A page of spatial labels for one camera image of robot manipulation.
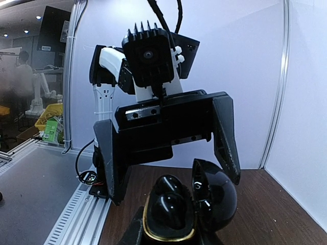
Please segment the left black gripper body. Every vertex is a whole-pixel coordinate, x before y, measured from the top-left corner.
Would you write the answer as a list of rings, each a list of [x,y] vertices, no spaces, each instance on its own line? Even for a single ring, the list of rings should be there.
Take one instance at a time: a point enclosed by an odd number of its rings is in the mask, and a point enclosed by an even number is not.
[[[129,163],[173,157],[173,145],[211,140],[214,95],[196,90],[120,107],[115,112],[118,136]]]

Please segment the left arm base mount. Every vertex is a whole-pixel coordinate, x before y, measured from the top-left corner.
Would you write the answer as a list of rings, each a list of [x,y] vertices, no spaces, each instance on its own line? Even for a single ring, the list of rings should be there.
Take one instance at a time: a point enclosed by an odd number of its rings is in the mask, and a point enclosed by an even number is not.
[[[89,194],[102,199],[108,199],[107,186],[104,181],[99,180],[97,173],[87,170],[78,174],[78,179],[82,184],[90,186]]]

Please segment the black earbud charging case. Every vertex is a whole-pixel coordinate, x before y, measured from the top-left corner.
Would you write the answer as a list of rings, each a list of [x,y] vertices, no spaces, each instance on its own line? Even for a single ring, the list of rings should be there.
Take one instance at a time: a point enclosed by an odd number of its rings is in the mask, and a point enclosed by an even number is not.
[[[158,196],[152,187],[143,211],[144,236],[149,244],[223,243],[216,233],[232,221],[237,210],[237,192],[230,178],[214,163],[194,159],[188,191],[186,226],[174,230],[153,220],[150,209]]]

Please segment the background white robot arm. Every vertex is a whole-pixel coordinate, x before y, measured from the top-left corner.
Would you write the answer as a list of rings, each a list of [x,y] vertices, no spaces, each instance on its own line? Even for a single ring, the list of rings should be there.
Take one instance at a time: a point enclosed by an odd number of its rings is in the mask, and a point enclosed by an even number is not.
[[[44,111],[42,98],[54,99],[57,102],[61,103],[63,96],[57,94],[55,90],[49,90],[49,86],[44,73],[35,73],[33,74],[34,82],[34,99],[31,101],[30,109],[25,111],[25,115],[28,117],[39,117]]]

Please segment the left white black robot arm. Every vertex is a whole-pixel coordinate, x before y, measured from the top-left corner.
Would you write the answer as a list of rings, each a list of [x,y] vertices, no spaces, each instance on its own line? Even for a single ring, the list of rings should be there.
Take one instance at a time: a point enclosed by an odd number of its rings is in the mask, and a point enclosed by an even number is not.
[[[199,41],[164,32],[132,34],[122,47],[97,45],[89,80],[96,100],[94,165],[115,205],[124,200],[130,166],[167,160],[174,145],[213,141],[223,171],[239,184],[233,100],[225,92],[183,92]]]

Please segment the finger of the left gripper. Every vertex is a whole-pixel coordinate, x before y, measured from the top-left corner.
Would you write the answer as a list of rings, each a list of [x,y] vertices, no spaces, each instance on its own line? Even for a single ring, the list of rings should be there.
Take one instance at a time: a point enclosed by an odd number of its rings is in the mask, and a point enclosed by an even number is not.
[[[111,199],[119,206],[126,194],[131,168],[125,162],[112,120],[97,121],[94,132],[98,146],[95,147],[93,162],[100,184],[92,185],[92,195]]]
[[[238,185],[241,169],[235,140],[233,100],[223,94],[213,98],[212,106],[214,154],[225,174]]]

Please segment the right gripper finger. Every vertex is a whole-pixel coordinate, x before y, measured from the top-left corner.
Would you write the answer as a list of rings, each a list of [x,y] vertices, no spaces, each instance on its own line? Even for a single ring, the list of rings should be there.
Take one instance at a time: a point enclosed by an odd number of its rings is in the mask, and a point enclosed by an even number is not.
[[[122,237],[123,245],[146,244],[146,239],[144,236],[144,227],[143,227],[143,211],[144,211],[144,207],[143,206],[139,207],[133,219],[131,220],[128,228],[126,229]]]

